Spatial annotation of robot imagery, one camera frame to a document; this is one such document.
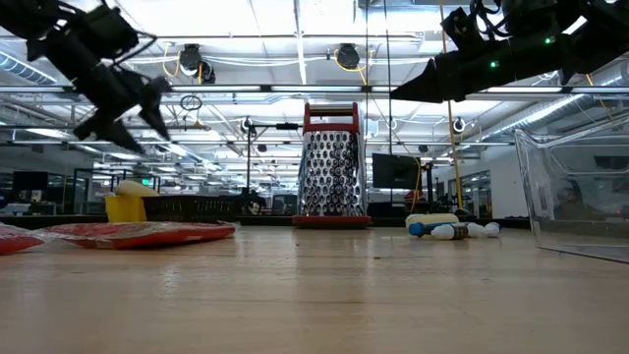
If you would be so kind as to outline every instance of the wooden tabletop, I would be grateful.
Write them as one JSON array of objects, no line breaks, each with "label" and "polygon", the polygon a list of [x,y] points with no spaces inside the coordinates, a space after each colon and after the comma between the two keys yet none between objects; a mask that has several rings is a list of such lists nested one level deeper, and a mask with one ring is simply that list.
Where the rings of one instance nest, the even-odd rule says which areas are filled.
[{"label": "wooden tabletop", "polygon": [[530,233],[243,227],[142,251],[0,256],[0,353],[627,353],[629,266]]}]

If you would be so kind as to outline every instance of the ceiling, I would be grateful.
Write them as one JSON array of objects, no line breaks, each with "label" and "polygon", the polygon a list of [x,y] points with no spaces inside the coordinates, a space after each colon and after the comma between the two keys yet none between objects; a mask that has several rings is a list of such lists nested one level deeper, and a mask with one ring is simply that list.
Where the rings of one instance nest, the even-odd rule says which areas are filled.
[{"label": "ceiling", "polygon": [[[176,71],[177,53],[183,49],[183,45],[198,43],[201,45],[203,57],[211,63],[216,73],[218,85],[355,87],[364,84],[399,86],[422,73],[428,58],[442,50],[440,15],[436,6],[438,1],[417,1],[424,5],[414,5],[415,2],[389,0],[385,19],[381,1],[372,1],[367,11],[363,6],[365,0],[107,0],[110,6],[120,7],[123,16],[137,30],[159,36],[154,45],[128,61],[128,65],[151,77],[168,75],[173,85],[196,84],[181,71],[175,76],[170,75]],[[82,0],[70,3],[83,10],[89,10],[100,1]],[[446,13],[458,5],[467,9],[468,3],[467,0],[445,1]],[[0,52],[26,62],[24,42],[11,37],[3,30],[0,34],[3,35],[0,39]],[[347,72],[337,65],[334,51],[340,43],[355,44],[362,57],[360,65],[366,67],[363,71],[365,79],[361,78],[358,72]],[[447,41],[446,47],[448,50],[456,49],[450,40]],[[369,64],[366,60],[370,56],[368,53],[371,53],[372,57]],[[45,59],[30,64],[53,78],[56,84],[68,83],[67,79]],[[572,84],[582,85],[583,81],[583,77],[576,77]],[[0,83],[7,86],[32,85],[32,82],[7,71],[0,71]],[[535,77],[515,85],[537,87],[556,85],[556,77]],[[249,117],[256,124],[281,122],[301,124],[304,119],[305,102],[311,104],[358,102],[364,117],[368,118],[366,121],[369,121],[369,131],[372,132],[371,143],[367,147],[368,154],[374,151],[388,151],[389,135],[384,117],[388,117],[389,110],[394,119],[393,128],[397,135],[397,138],[391,138],[393,141],[398,138],[404,142],[449,141],[447,103],[392,101],[389,106],[389,100],[383,93],[367,96],[360,92],[205,92],[198,94],[203,102],[202,108],[188,112],[179,104],[184,96],[184,93],[170,94],[164,97],[166,104],[161,107],[165,121],[173,127],[170,131],[172,138],[175,141],[193,142],[181,144],[180,147],[183,147],[189,156],[193,155],[206,164],[220,165],[222,173],[213,171],[215,167],[212,167],[212,170],[194,167],[194,161],[189,157],[169,156],[170,152],[164,153],[152,146],[147,146],[147,155],[139,156],[137,160],[153,163],[165,163],[166,160],[167,163],[177,161],[191,163],[190,167],[187,165],[177,167],[177,171],[201,176],[209,173],[209,180],[224,183],[224,186],[234,187],[240,184],[233,183],[234,173],[238,174],[237,172],[246,169],[246,160],[243,159],[246,155],[246,146],[227,145],[227,141],[245,140],[245,135],[240,129],[242,121]],[[21,112],[25,114],[13,117],[8,114],[0,116],[0,121],[6,125],[66,126],[72,124],[73,119],[78,121],[85,119],[92,109],[89,102],[84,99],[69,100],[57,94],[23,92],[11,94],[9,98],[12,100],[5,100],[6,108],[15,109],[16,104],[20,104],[23,108]],[[504,124],[506,119],[532,105],[557,99],[557,95],[488,94],[477,99],[453,102],[452,114],[455,119],[461,118],[468,123],[463,137],[473,139],[476,135],[482,135],[482,132]],[[137,109],[131,110],[125,115],[127,125],[142,124],[142,121],[135,117],[137,112]],[[583,114],[580,116],[575,113],[576,118],[573,119],[587,119],[586,113]],[[600,116],[601,112],[596,111],[593,114]],[[205,126],[206,130],[182,129],[184,126],[188,128],[194,125],[195,122]],[[59,139],[71,138],[69,135],[71,131],[63,132]],[[26,131],[19,133],[18,139],[55,138],[50,134],[42,136]],[[149,130],[137,129],[132,133],[143,140],[158,139]],[[277,146],[268,144],[267,152],[254,151],[254,158],[258,159],[260,171],[259,176],[253,180],[262,181],[270,178],[286,182],[284,185],[288,186],[287,188],[294,186],[297,178],[297,166],[294,163],[297,163],[295,158],[301,154],[301,134],[301,131],[270,129],[260,136],[257,143],[292,144]],[[416,152],[417,146],[418,144],[409,145],[407,148],[411,152]],[[89,147],[86,153],[92,153],[101,161],[104,152],[124,152],[111,145]],[[443,157],[445,148],[431,147],[426,157]],[[393,147],[393,152],[407,153],[404,146],[399,145]],[[478,155],[478,152],[476,147],[466,151],[471,158],[474,158],[475,154]],[[275,173],[276,171],[264,166],[265,163],[269,164],[270,160],[262,159],[261,156],[275,156],[273,159],[279,165],[278,168],[291,172]],[[135,159],[118,158],[111,154],[105,155],[105,160],[112,163],[136,162]]]}]

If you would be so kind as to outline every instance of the yellow container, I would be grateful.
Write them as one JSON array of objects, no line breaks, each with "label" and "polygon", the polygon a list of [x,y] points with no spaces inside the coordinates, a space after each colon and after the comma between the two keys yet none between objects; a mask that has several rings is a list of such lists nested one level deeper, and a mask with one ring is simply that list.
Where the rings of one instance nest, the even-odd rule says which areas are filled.
[{"label": "yellow container", "polygon": [[105,209],[109,222],[146,221],[144,202],[140,197],[106,197]]}]

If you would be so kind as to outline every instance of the blue cap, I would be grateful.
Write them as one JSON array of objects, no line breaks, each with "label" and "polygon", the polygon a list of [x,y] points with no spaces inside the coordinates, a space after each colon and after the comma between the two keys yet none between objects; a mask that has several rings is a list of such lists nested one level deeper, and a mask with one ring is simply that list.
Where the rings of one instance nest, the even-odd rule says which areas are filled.
[{"label": "blue cap", "polygon": [[426,230],[426,228],[420,222],[416,222],[409,226],[409,233],[413,236],[424,236],[424,230]]}]

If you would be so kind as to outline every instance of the yellow object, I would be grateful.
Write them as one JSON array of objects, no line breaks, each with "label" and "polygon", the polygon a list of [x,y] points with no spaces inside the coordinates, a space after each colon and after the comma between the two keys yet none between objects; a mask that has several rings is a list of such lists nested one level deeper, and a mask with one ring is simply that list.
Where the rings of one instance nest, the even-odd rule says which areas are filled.
[{"label": "yellow object", "polygon": [[412,214],[406,218],[406,229],[416,223],[430,225],[441,222],[459,222],[459,218],[455,214]]},{"label": "yellow object", "polygon": [[159,193],[138,182],[125,180],[116,188],[116,195],[120,197],[159,197]]},{"label": "yellow object", "polygon": [[105,209],[109,222],[146,221],[144,202],[140,197],[106,197]]}]

